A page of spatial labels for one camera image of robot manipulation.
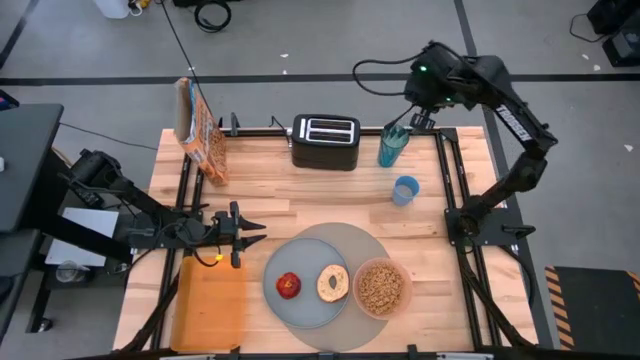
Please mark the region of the teal bottle with black cap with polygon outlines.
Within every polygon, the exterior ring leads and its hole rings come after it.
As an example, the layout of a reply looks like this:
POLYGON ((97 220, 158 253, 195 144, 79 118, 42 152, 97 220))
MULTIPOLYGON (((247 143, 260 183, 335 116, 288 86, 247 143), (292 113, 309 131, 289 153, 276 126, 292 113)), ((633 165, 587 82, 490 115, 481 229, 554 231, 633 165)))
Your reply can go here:
POLYGON ((378 164, 392 167, 410 140, 410 131, 401 125, 382 130, 378 151, 378 164))

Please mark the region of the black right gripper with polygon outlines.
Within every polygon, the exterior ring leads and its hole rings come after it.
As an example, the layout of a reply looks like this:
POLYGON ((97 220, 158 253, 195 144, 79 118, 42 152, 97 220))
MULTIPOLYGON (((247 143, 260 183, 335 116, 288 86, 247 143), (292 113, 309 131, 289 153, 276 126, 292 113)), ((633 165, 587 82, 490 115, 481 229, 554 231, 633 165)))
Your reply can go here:
POLYGON ((411 105, 384 125, 384 130, 396 126, 414 107, 419 111, 411 117, 409 126, 416 131, 432 129, 435 121, 430 116, 441 109, 461 105, 471 111, 476 104, 469 100, 467 93, 472 89, 472 84, 463 77, 466 66, 465 58, 449 46, 430 41, 410 66, 404 98, 411 105))

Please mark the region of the bagel half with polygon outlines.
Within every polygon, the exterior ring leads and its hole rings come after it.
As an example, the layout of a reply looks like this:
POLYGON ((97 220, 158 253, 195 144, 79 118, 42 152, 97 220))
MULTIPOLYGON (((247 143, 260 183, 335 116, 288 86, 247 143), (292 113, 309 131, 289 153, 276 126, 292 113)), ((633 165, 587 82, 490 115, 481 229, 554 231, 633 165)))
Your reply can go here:
POLYGON ((337 264, 325 267, 316 281, 318 296, 328 303, 344 298, 349 292, 350 280, 345 267, 337 264))

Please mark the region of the grey round plate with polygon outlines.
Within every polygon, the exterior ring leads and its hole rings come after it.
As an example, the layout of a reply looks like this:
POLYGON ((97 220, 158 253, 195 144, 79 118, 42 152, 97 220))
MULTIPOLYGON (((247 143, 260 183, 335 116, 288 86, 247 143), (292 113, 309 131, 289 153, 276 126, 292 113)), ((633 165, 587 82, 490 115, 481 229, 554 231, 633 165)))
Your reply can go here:
POLYGON ((326 325, 343 310, 347 297, 326 302, 317 291, 317 279, 329 265, 349 267, 332 244, 314 238, 297 238, 280 246, 269 258, 263 272, 263 294, 270 310, 288 327, 312 329, 326 325), (278 279, 294 273, 301 282, 300 292, 283 298, 276 289, 278 279))

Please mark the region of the black aluminium table frame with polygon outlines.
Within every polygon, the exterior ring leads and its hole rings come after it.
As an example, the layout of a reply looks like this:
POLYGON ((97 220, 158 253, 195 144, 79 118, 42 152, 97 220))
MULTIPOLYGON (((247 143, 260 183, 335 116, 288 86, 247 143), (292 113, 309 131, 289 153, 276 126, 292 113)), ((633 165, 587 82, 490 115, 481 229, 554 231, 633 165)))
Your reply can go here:
MULTIPOLYGON (((484 191, 495 181, 484 129, 455 129, 470 192, 484 191)), ((204 220, 209 222, 214 211, 228 210, 229 202, 237 201, 245 218, 267 227, 247 235, 268 236, 241 254, 247 288, 242 355, 318 352, 297 339, 269 309, 262 274, 280 245, 325 222, 352 224, 373 235, 413 281, 408 309, 352 352, 400 352, 408 344, 421 351, 472 349, 457 259, 445 231, 446 198, 434 138, 413 137, 394 167, 381 168, 376 160, 379 135, 363 136, 356 170, 321 172, 291 163, 281 130, 249 128, 239 130, 237 137, 226 135, 230 182, 216 188, 205 180, 202 202, 210 207, 204 220), (415 177, 421 188, 405 207, 391 202, 401 175, 415 177)), ((173 130, 163 129, 149 186, 149 194, 163 204, 175 204, 183 156, 173 130)), ((495 302, 523 337, 538 343, 519 264, 499 248, 483 247, 483 255, 495 302)), ((130 273, 110 348, 129 343, 155 307, 165 258, 165 250, 156 250, 130 273)))

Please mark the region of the white floor container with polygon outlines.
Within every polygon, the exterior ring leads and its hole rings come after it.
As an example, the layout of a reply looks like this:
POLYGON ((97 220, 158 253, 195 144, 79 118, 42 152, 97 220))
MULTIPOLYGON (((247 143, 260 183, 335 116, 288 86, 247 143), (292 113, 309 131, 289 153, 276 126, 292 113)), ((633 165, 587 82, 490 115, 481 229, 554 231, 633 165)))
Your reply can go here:
POLYGON ((130 14, 128 0, 93 0, 101 14, 108 19, 124 19, 130 14))

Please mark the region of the clear plastic cup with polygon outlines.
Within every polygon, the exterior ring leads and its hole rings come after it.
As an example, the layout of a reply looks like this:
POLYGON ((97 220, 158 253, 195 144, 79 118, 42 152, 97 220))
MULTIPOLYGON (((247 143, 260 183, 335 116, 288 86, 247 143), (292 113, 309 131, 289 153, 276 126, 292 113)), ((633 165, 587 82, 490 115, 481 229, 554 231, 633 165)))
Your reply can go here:
POLYGON ((68 260, 57 266, 55 277, 60 283, 81 283, 89 278, 90 273, 90 268, 68 260))

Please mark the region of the orange Cheerios cereal box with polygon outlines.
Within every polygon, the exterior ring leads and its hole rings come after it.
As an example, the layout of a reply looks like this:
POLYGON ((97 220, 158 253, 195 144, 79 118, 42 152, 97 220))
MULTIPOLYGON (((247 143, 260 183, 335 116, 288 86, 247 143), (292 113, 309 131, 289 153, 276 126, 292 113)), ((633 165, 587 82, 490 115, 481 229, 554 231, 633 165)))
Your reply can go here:
POLYGON ((174 88, 176 140, 211 184, 227 185, 229 168, 224 133, 192 80, 182 77, 174 83, 174 88))

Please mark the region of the white flat board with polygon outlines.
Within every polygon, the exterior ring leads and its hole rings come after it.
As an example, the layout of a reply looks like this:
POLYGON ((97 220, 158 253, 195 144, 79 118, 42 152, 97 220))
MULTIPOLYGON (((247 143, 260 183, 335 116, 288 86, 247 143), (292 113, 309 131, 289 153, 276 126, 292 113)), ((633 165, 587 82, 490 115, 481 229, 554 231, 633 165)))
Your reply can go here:
POLYGON ((61 265, 65 262, 73 262, 82 267, 104 267, 106 264, 105 256, 74 245, 68 239, 86 243, 98 241, 96 236, 89 234, 89 230, 112 238, 119 213, 111 210, 66 207, 62 212, 62 217, 78 225, 81 230, 73 230, 69 236, 65 236, 63 239, 54 238, 47 252, 45 263, 47 265, 61 265))

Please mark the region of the black yellow striped floor mat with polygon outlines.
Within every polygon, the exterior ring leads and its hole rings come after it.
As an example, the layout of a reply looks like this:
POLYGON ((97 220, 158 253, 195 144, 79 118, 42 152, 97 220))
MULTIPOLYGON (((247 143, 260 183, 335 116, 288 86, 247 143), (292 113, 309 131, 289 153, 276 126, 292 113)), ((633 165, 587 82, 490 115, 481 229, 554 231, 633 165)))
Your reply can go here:
POLYGON ((640 356, 640 276, 631 271, 547 266, 560 348, 640 356))

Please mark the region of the pink translucent bowl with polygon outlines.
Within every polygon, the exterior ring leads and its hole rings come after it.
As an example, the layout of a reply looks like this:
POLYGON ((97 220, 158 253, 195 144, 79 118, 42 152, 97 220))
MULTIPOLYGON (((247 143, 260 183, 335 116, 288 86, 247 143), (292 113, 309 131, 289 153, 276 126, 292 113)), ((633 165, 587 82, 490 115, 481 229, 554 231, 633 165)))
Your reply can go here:
POLYGON ((369 315, 370 317, 374 318, 374 319, 378 319, 378 320, 389 320, 393 317, 398 316, 400 313, 402 313, 404 310, 406 310, 411 302, 412 299, 412 292, 413 292, 413 288, 412 288, 412 281, 410 279, 410 276, 408 274, 408 272, 406 271, 406 269, 400 265, 398 262, 390 259, 390 258, 372 258, 370 260, 367 260, 365 263, 363 263, 359 269, 357 270, 354 280, 353 280, 353 294, 354 294, 354 299, 357 303, 357 305, 360 307, 360 309, 366 313, 367 315, 369 315), (359 298, 359 291, 358 291, 358 281, 359 278, 362 276, 362 273, 370 266, 372 266, 373 264, 377 264, 377 263, 388 263, 390 265, 395 266, 398 271, 401 273, 405 285, 404 285, 404 289, 403 289, 403 293, 402 293, 402 298, 400 300, 400 303, 398 304, 398 307, 396 308, 396 310, 393 313, 390 313, 388 315, 383 315, 383 316, 376 316, 372 313, 370 313, 369 311, 367 311, 364 306, 361 303, 361 300, 359 298))

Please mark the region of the black equipment case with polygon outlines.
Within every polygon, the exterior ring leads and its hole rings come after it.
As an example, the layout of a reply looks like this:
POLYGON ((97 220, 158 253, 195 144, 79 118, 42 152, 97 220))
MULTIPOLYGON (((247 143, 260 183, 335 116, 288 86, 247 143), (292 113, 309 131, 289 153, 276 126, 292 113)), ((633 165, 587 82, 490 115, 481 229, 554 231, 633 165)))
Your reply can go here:
POLYGON ((640 0, 597 0, 587 19, 596 34, 606 35, 616 31, 637 9, 640 0))
POLYGON ((640 32, 620 30, 602 44, 613 67, 640 66, 640 32))

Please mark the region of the black power adapter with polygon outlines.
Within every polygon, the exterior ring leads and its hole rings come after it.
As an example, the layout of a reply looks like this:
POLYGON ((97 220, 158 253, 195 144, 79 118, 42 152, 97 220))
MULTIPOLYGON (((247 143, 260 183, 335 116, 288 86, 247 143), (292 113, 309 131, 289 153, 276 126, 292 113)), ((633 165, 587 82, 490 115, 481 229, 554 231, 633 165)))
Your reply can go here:
POLYGON ((103 197, 95 192, 74 190, 74 194, 88 207, 91 209, 102 209, 105 203, 103 197))

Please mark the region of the black two-slot toaster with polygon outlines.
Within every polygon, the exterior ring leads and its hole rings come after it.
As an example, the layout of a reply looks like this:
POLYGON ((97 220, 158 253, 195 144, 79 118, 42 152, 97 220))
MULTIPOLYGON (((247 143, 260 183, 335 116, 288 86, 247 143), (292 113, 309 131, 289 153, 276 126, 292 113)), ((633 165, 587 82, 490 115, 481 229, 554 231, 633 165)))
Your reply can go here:
POLYGON ((359 157, 361 126, 353 117, 299 114, 291 133, 291 157, 296 167, 352 171, 359 157))

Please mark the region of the red apple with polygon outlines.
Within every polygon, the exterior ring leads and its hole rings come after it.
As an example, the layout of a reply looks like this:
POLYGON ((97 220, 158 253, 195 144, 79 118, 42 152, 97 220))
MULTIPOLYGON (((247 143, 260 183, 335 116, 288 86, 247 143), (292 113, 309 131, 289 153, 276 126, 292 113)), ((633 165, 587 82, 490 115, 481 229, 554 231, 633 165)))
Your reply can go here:
POLYGON ((276 281, 276 291, 286 300, 295 298, 301 291, 301 280, 293 272, 282 274, 276 281))

